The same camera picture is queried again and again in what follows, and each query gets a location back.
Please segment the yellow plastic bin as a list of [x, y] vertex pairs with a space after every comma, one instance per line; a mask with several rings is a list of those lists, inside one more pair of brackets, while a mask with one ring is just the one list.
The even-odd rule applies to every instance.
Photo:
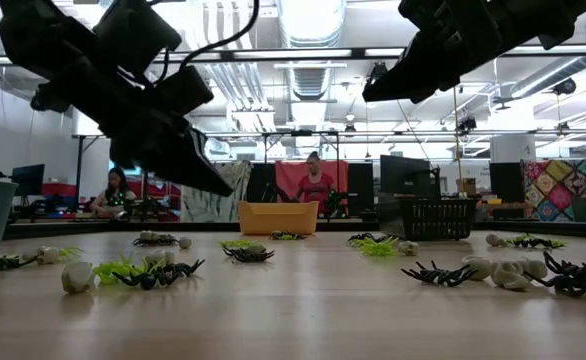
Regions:
[[316, 231], [318, 202], [239, 203], [238, 221], [244, 235], [285, 231], [310, 235]]

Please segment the leaf print cloth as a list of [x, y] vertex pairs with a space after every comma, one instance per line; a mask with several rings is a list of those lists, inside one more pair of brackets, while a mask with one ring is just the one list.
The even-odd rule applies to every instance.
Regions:
[[239, 203], [247, 196], [247, 187], [253, 165], [248, 161], [215, 163], [214, 167], [230, 185], [233, 193], [228, 197], [183, 186], [181, 189], [182, 222], [235, 223]]

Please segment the colourful patchwork quilt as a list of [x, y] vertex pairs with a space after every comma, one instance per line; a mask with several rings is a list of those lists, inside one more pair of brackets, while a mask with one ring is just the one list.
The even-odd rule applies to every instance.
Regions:
[[586, 158], [521, 161], [528, 217], [542, 222], [586, 222]]

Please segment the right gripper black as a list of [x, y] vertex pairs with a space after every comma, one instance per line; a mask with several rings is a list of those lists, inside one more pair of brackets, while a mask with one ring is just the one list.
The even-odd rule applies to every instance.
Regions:
[[362, 92], [366, 102], [420, 103], [458, 85], [459, 75], [501, 43], [486, 0], [402, 0], [398, 11], [418, 32], [392, 68], [375, 64]]

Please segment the silver ventilation duct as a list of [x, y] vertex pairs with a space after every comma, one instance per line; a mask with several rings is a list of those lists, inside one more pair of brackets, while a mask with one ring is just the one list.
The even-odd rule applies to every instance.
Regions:
[[285, 48], [333, 48], [340, 42], [346, 0], [276, 0]]

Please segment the black mesh basket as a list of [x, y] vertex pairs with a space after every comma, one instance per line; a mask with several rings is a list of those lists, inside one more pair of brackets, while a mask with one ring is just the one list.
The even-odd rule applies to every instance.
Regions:
[[409, 241], [468, 238], [476, 202], [469, 199], [397, 198], [377, 204], [380, 231]]

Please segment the seated person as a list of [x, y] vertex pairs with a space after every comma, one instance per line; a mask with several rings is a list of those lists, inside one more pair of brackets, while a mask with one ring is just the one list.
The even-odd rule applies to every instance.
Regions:
[[92, 201], [90, 210], [99, 218], [117, 219], [127, 212], [136, 199], [124, 171], [113, 167], [108, 173], [107, 188]]

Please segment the black overhead light bar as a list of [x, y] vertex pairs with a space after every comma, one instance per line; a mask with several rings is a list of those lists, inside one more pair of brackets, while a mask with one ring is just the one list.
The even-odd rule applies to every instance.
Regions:
[[[405, 50], [406, 47], [216, 50], [198, 55], [190, 63], [397, 60]], [[541, 45], [521, 45], [502, 54], [502, 57], [564, 56], [586, 56], [586, 43], [561, 44], [549, 50]]]

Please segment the black aluminium table frame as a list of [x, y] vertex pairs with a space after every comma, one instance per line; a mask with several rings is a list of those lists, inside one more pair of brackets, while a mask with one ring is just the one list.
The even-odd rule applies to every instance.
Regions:
[[[586, 238], [586, 223], [533, 222], [533, 221], [485, 221], [472, 224], [475, 231], [503, 231]], [[103, 232], [238, 232], [237, 223], [116, 223], [116, 222], [56, 222], [16, 223], [5, 228], [4, 240], [80, 235]]]

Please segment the black metal frame rack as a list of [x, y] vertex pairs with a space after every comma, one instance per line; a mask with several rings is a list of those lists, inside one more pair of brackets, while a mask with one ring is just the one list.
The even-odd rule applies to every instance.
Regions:
[[[211, 132], [208, 133], [209, 138], [223, 139], [223, 138], [243, 138], [243, 137], [258, 137], [262, 139], [264, 145], [263, 162], [268, 162], [268, 151], [270, 145], [268, 139], [270, 137], [277, 137], [278, 139], [288, 137], [310, 137], [320, 136], [321, 138], [334, 137], [335, 142], [330, 145], [336, 150], [338, 156], [337, 161], [340, 161], [340, 138], [343, 134], [337, 130], [326, 131], [311, 131], [311, 130], [292, 130], [292, 131], [275, 131], [275, 132]], [[84, 160], [84, 152], [87, 151], [98, 139], [105, 138], [102, 134], [73, 134], [72, 139], [78, 141], [77, 161], [76, 161], [76, 188], [74, 193], [74, 207], [73, 211], [77, 212], [80, 209], [80, 192], [82, 179], [82, 166]]]

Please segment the black upright panel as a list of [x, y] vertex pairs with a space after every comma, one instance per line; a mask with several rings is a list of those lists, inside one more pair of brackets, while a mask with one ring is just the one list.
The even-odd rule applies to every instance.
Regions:
[[246, 189], [246, 200], [252, 203], [277, 201], [276, 172], [272, 163], [253, 163]]
[[348, 211], [358, 217], [374, 207], [373, 166], [371, 163], [348, 164]]

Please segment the red cloth backdrop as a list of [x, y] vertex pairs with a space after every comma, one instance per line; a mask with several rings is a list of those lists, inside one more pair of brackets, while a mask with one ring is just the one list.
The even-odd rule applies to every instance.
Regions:
[[[321, 169], [331, 175], [333, 188], [339, 192], [348, 190], [348, 163], [346, 161], [321, 160]], [[291, 199], [297, 191], [298, 182], [307, 174], [306, 162], [284, 162], [275, 164], [276, 185]]]

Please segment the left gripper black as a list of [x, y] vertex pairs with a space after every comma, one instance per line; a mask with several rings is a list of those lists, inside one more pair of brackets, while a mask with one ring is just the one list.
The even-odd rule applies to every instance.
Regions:
[[111, 139], [110, 159], [122, 168], [139, 167], [164, 180], [231, 195], [230, 185], [204, 154], [207, 137], [178, 125], [173, 114], [149, 100], [126, 80], [80, 57], [38, 87], [31, 107], [59, 113], [74, 107], [91, 118]]

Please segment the standing person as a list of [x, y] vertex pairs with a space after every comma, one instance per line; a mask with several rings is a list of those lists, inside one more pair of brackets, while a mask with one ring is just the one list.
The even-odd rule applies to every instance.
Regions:
[[317, 151], [311, 152], [306, 159], [307, 174], [298, 182], [294, 200], [298, 202], [323, 203], [333, 188], [333, 177], [321, 169], [321, 159]]

